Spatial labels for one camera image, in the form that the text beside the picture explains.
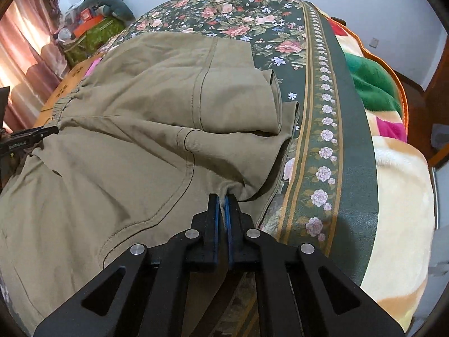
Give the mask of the olive green pants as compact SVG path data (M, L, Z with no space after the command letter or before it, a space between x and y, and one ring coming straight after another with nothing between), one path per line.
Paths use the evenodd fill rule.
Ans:
M143 33L53 108L59 132L1 193L1 292L27 336L124 250L186 229L210 194L263 216L298 116L247 42Z

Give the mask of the wooden lap desk board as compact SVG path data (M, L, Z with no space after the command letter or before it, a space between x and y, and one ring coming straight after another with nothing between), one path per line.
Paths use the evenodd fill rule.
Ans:
M102 57L102 53L92 56L77 65L62 79L59 85L56 87L54 92L50 95L49 99L46 101L42 107L40 114L38 115L36 122L33 127L44 126L47 122L51 120L52 109L55 103L61 98L69 94L85 77L89 68Z

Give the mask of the pink window curtain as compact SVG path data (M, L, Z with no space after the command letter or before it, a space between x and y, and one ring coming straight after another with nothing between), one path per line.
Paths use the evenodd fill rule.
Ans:
M10 88L3 125L30 128L69 71L54 34L59 0L13 0L1 18L1 86Z

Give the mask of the pink folded garment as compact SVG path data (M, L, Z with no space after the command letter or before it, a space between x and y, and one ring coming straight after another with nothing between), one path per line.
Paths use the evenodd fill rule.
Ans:
M91 63L90 67L88 68L88 70L86 71L86 73L85 73L85 75L84 75L85 78L88 77L88 76L90 76L90 75L92 74L92 72L94 71L94 69L96 68L96 66L100 63L101 60L102 60L102 58L100 57L100 58L95 59L95 60Z

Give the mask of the green storage bag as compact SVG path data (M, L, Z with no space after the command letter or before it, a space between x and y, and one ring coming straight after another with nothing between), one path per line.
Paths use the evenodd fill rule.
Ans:
M60 44L68 66L73 68L78 63L92 57L111 37L121 33L124 29L125 25L122 21L115 17L106 17L72 43Z

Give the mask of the dark floral bedspread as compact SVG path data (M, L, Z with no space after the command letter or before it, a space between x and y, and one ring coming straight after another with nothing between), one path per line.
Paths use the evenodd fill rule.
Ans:
M301 109L285 177L260 226L291 246L312 243L360 284L377 230L374 148L329 21L301 0L171 0L110 43L153 31L245 41L255 66L276 73L282 99Z

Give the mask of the orange box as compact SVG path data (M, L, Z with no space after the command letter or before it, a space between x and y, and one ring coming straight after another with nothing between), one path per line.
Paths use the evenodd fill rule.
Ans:
M80 37L85 32L99 24L102 20L104 20L104 16L102 14L96 13L93 8L86 8L78 15L75 28L72 33L75 37Z

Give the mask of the grey plush pillow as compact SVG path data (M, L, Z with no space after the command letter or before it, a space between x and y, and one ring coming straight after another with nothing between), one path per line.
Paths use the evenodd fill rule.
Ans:
M94 15L114 17L128 25L136 20L135 15L123 0L85 0L77 7L77 14L92 10Z

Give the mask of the colourful fleece blanket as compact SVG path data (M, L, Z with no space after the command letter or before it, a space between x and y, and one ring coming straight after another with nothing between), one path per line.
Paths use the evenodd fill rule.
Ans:
M435 228L428 163L407 142L408 104L395 72L349 28L334 18L328 21L365 107L374 145L378 216L361 288L408 330L428 280Z

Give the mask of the brown wooden door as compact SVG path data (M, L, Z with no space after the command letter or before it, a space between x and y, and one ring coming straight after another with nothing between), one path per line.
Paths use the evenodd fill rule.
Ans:
M437 154L431 145L434 124L448 124L448 40L428 87L409 99L408 143L427 160Z

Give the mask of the white wall socket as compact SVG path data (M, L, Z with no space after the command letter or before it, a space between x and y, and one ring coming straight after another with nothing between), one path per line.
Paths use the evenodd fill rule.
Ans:
M369 43L369 46L370 47L372 47L372 48L374 48L374 49L376 49L377 48L377 46L378 46L378 44L379 44L379 40L377 39L377 38L372 38L371 39L371 42Z

